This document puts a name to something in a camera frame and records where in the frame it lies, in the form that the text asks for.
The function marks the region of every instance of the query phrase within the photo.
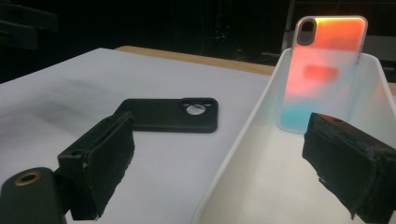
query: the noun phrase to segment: white tray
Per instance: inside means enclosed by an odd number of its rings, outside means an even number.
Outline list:
[[[193,224],[363,223],[357,216],[351,220],[318,182],[316,171],[302,158],[304,136],[277,127],[289,64],[287,49],[196,209]],[[361,55],[356,81],[353,116],[346,121],[396,147],[395,104],[377,58]]]

